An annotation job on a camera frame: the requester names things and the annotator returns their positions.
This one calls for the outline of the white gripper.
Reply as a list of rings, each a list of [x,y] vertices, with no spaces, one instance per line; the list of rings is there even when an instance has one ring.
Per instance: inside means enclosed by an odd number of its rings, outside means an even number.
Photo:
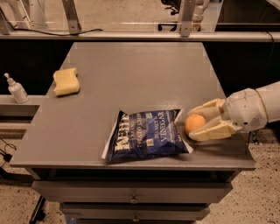
[[[246,88],[231,94],[226,100],[216,98],[187,112],[212,119],[188,136],[194,141],[231,137],[236,132],[249,133],[262,129],[268,122],[262,99],[256,90]]]

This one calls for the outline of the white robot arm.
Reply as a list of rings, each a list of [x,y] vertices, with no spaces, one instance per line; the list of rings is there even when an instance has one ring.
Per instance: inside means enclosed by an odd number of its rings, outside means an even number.
[[[227,99],[214,99],[187,113],[203,116],[207,123],[188,136],[194,141],[231,137],[262,129],[280,120],[280,81],[257,89],[246,88]]]

